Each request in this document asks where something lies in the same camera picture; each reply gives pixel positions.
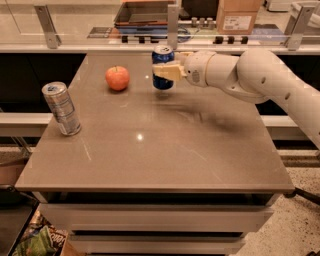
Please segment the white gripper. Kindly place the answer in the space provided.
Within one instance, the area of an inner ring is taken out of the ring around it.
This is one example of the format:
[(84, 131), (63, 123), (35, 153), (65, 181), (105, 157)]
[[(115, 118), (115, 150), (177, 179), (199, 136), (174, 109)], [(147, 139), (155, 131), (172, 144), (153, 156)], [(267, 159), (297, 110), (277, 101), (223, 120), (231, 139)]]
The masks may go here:
[(180, 64), (153, 64), (153, 73), (161, 78), (172, 81), (179, 81), (183, 78), (198, 87), (207, 87), (207, 66), (209, 61), (215, 55), (211, 51), (197, 52), (175, 52), (175, 58), (178, 58)]

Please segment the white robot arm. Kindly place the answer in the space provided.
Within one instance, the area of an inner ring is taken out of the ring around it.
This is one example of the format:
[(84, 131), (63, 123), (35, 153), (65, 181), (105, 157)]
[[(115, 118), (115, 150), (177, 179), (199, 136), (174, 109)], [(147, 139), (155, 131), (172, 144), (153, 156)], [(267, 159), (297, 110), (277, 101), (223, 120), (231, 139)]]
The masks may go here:
[(320, 148), (320, 91), (296, 76), (274, 53), (249, 49), (240, 56), (211, 51), (182, 52), (153, 73), (172, 81), (187, 80), (198, 87), (214, 87), (254, 104), (276, 103)]

